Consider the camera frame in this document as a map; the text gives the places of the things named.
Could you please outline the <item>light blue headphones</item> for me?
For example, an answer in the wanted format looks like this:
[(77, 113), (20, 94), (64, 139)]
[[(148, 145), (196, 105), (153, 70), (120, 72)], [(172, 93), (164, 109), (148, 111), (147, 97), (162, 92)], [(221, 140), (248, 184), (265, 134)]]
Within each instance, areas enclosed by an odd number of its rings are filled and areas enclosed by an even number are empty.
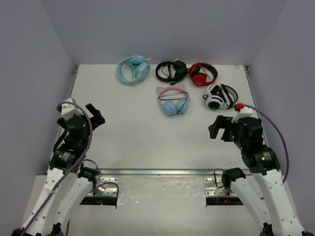
[[(118, 79), (125, 85), (136, 85), (145, 80), (149, 74), (151, 66), (148, 62), (151, 59), (143, 56), (126, 56), (117, 66), (116, 74)], [(131, 69), (132, 79), (129, 80), (123, 75), (123, 66), (127, 65)]]

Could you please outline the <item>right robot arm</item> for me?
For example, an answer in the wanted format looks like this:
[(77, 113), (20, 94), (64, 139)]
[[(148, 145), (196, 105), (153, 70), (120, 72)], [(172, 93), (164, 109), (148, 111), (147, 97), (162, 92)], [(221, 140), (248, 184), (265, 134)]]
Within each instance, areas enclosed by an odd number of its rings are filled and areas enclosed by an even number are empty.
[(223, 129), (221, 140), (233, 142), (241, 152), (262, 193), (259, 197), (250, 186), (240, 168), (223, 171), (225, 190), (233, 192), (246, 207), (262, 236), (310, 236), (296, 216), (290, 203), (275, 152), (263, 142), (261, 119), (244, 117), (234, 121), (232, 117), (218, 115), (208, 127), (210, 138), (215, 139)]

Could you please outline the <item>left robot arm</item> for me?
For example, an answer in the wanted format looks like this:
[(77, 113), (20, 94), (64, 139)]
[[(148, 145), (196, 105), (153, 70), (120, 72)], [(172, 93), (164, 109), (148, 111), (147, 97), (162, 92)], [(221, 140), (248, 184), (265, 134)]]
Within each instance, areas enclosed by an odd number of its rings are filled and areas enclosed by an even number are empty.
[(14, 236), (64, 236), (70, 217), (96, 185), (99, 172), (82, 166), (92, 142), (93, 131), (105, 123), (92, 104), (85, 109), (72, 99), (57, 106), (64, 129), (53, 149), (46, 180), (38, 200)]

